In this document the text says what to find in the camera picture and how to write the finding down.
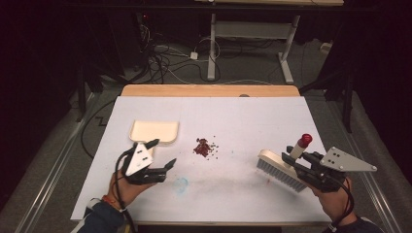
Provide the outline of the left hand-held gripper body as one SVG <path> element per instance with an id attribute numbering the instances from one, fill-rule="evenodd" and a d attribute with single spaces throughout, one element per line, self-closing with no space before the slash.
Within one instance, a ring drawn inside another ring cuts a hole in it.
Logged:
<path id="1" fill-rule="evenodd" d="M 154 162 L 151 150 L 145 143 L 137 143 L 123 160 L 121 173 L 131 184 L 163 183 L 167 171 L 164 168 L 150 168 Z"/>

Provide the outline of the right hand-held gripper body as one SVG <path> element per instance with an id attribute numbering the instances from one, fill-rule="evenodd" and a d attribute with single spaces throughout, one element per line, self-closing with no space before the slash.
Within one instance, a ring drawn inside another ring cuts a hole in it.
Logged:
<path id="1" fill-rule="evenodd" d="M 344 183 L 348 172 L 376 172 L 377 167 L 349 153 L 332 147 L 326 154 L 304 152 L 301 158 L 310 163 L 310 167 L 297 162 L 293 168 L 304 182 L 321 192 L 336 192 Z"/>

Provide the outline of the white brush with red-tipped handle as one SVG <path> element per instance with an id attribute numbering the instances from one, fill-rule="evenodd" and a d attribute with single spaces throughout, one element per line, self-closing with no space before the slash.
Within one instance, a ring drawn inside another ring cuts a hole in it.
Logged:
<path id="1" fill-rule="evenodd" d="M 312 136 L 303 134 L 295 145 L 307 149 L 311 142 Z M 306 185 L 298 178 L 294 168 L 286 166 L 282 160 L 282 154 L 278 155 L 271 150 L 261 150 L 257 157 L 257 167 L 266 174 L 286 184 L 296 192 L 306 188 Z"/>

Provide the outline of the cream plastic dustpan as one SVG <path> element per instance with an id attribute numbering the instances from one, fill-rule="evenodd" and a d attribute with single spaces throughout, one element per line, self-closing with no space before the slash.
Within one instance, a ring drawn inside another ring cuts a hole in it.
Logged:
<path id="1" fill-rule="evenodd" d="M 169 145 L 176 140 L 178 130 L 178 121 L 135 120 L 129 131 L 129 139 L 137 143 L 159 139 L 160 146 Z"/>

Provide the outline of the person's left hand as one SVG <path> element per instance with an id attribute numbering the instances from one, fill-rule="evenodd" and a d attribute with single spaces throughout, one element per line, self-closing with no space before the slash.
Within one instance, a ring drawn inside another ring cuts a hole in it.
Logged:
<path id="1" fill-rule="evenodd" d="M 123 177 L 121 170 L 117 170 L 111 177 L 108 193 L 103 200 L 115 209 L 121 210 L 131 204 L 139 194 L 152 186 L 154 186 L 153 183 L 131 184 Z"/>

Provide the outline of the person's right hand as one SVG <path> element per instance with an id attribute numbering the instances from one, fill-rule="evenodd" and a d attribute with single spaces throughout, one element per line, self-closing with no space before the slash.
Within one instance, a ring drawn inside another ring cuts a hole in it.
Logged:
<path id="1" fill-rule="evenodd" d="M 352 181 L 346 179 L 344 182 L 345 187 L 349 187 L 349 190 L 352 189 Z M 344 190 L 340 187 L 337 192 L 327 192 L 323 193 L 317 188 L 308 184 L 308 187 L 312 189 L 315 196 L 318 197 L 320 204 L 323 207 L 324 212 L 330 217 L 332 221 L 338 220 L 340 217 L 344 216 L 349 211 L 349 206 L 347 207 L 347 202 L 349 196 Z M 344 226 L 351 224 L 357 220 L 357 216 L 354 211 L 350 211 L 347 216 L 345 216 L 338 224 L 338 226 Z"/>

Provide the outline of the pile of red crumbs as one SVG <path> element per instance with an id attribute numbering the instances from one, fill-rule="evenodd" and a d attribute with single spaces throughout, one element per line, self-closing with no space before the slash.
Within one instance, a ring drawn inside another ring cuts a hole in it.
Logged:
<path id="1" fill-rule="evenodd" d="M 205 138 L 197 138 L 196 146 L 192 152 L 209 160 L 211 156 L 214 156 L 219 151 L 219 148 L 220 147 L 214 142 L 210 142 Z"/>

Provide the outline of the white board table cover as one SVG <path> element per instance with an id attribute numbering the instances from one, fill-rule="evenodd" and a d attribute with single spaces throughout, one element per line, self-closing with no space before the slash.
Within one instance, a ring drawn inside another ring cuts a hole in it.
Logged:
<path id="1" fill-rule="evenodd" d="M 324 145 L 302 97 L 120 97 L 94 156 L 71 218 L 108 189 L 119 156 L 131 148 L 135 120 L 178 121 L 176 140 L 154 148 L 154 166 L 177 158 L 164 183 L 143 192 L 128 210 L 139 223 L 310 224 L 326 222 L 309 189 L 295 192 L 257 167 L 258 153 L 285 151 L 302 134 Z M 209 160 L 194 154 L 197 138 L 216 143 Z"/>

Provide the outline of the metal floor rail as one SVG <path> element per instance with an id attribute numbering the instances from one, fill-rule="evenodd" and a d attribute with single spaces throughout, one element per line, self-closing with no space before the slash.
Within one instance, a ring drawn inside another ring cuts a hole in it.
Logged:
<path id="1" fill-rule="evenodd" d="M 53 166 L 48 173 L 47 178 L 43 182 L 41 189 L 33 200 L 32 204 L 24 214 L 15 233 L 32 233 L 41 214 L 46 208 L 52 193 L 61 177 L 61 174 L 70 158 L 71 149 L 76 143 L 79 133 L 85 128 L 86 120 L 91 116 L 91 109 L 95 107 L 100 94 L 90 93 L 86 99 L 86 106 L 90 107 L 80 118 L 74 122 L 74 127 L 69 131 L 67 140 L 62 149 L 59 151 Z"/>
<path id="2" fill-rule="evenodd" d="M 386 152 L 382 144 L 375 138 L 365 139 L 355 131 L 348 133 L 345 129 L 339 130 L 339 136 L 341 142 L 335 143 L 337 148 L 377 167 L 376 172 L 350 173 L 355 186 L 357 213 L 375 222 L 386 233 L 403 233 L 390 198 L 385 193 L 390 185 L 384 178 L 385 170 L 381 167 L 381 155 Z"/>

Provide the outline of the white metal desk frame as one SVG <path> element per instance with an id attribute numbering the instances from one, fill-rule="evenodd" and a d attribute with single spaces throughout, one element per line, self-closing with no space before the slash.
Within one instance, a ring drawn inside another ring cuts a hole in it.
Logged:
<path id="1" fill-rule="evenodd" d="M 277 54 L 280 68 L 287 84 L 294 84 L 288 56 L 292 47 L 293 38 L 299 24 L 300 16 L 294 16 L 291 22 L 248 22 L 217 20 L 212 14 L 210 26 L 210 48 L 208 57 L 207 79 L 216 79 L 216 59 L 220 46 L 216 38 L 246 38 L 285 40 L 285 48 Z"/>

